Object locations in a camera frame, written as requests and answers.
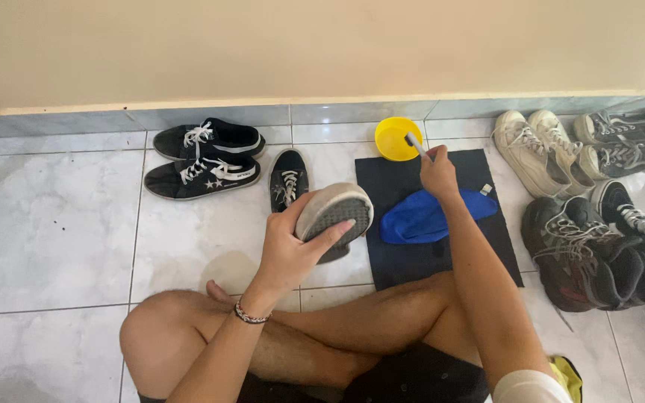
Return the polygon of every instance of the bare foot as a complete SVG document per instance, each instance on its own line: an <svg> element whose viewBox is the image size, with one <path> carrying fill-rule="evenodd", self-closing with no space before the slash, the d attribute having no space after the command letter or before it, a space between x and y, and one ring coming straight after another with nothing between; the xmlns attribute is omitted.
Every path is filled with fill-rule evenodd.
<svg viewBox="0 0 645 403"><path fill-rule="evenodd" d="M235 305L236 300L233 297L230 297L223 289L216 284L215 281L209 279L206 283L206 292L208 297L215 299L218 302L226 303L231 306Z"/></svg>

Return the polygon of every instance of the white sleeve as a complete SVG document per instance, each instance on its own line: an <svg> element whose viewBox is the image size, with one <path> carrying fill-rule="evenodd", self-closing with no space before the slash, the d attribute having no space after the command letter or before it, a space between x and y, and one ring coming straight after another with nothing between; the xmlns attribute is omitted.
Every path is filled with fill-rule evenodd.
<svg viewBox="0 0 645 403"><path fill-rule="evenodd" d="M556 379L540 371L522 369L503 376L492 394L494 403L572 403Z"/></svg>

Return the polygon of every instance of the shoe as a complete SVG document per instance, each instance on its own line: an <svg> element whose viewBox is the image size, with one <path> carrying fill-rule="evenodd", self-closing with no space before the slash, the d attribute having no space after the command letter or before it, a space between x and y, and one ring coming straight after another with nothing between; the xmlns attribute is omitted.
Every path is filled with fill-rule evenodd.
<svg viewBox="0 0 645 403"><path fill-rule="evenodd" d="M263 152L265 139L254 127L208 118L201 125L181 125L158 133L153 147L172 160L199 159L204 150L256 156Z"/></svg>
<svg viewBox="0 0 645 403"><path fill-rule="evenodd" d="M295 224L295 236L307 242L332 225L354 219L355 225L320 258L318 264L332 262L350 252L349 243L370 228L373 214L372 202L363 188L345 182L332 184L315 193L305 205Z"/></svg>
<svg viewBox="0 0 645 403"><path fill-rule="evenodd" d="M285 149L275 158L270 172L270 208L273 213L282 213L308 193L308 170L300 151Z"/></svg>
<svg viewBox="0 0 645 403"><path fill-rule="evenodd" d="M528 122L537 136L554 148L556 163L571 180L571 185L560 191L557 196L568 199L591 190L595 183L579 166L578 155L583 144L580 141L572 143L559 119L548 110L538 110L532 113Z"/></svg>
<svg viewBox="0 0 645 403"><path fill-rule="evenodd" d="M180 160L154 168L143 178L153 194L170 200L193 200L235 188L260 178L260 164L251 156L209 152L197 160Z"/></svg>
<svg viewBox="0 0 645 403"><path fill-rule="evenodd" d="M621 178L645 171L645 143L605 143L584 146L579 166L596 180Z"/></svg>
<svg viewBox="0 0 645 403"><path fill-rule="evenodd" d="M547 296L560 310L615 310L638 304L632 296L644 267L633 246L641 240L611 232L588 200L532 201L524 212L522 238L539 266Z"/></svg>
<svg viewBox="0 0 645 403"><path fill-rule="evenodd" d="M574 134L584 144L645 141L644 113L614 113L605 110L579 115Z"/></svg>
<svg viewBox="0 0 645 403"><path fill-rule="evenodd" d="M625 235L645 235L645 214L633 206L632 198L619 181L599 184L591 195L591 203L604 218Z"/></svg>
<svg viewBox="0 0 645 403"><path fill-rule="evenodd" d="M571 185L556 163L556 152L536 136L521 113L500 115L492 135L497 150L533 197L554 197Z"/></svg>

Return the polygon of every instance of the crossed legs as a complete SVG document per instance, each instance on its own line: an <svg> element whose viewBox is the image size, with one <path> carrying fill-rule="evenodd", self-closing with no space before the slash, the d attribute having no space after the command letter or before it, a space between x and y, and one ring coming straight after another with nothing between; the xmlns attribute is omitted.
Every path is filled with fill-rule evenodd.
<svg viewBox="0 0 645 403"><path fill-rule="evenodd" d="M121 349L138 391L165 399L232 308L212 282L210 298L184 290L144 300L121 327ZM344 389L381 356L422 341L481 365L452 272L308 313L276 311L249 371L261 379Z"/></svg>

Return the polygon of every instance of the wall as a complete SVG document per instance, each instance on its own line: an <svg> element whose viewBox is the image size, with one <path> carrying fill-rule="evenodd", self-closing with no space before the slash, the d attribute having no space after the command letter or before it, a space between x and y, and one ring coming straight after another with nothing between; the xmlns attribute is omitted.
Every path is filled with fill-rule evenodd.
<svg viewBox="0 0 645 403"><path fill-rule="evenodd" d="M540 92L644 93L645 0L0 0L0 114Z"/></svg>

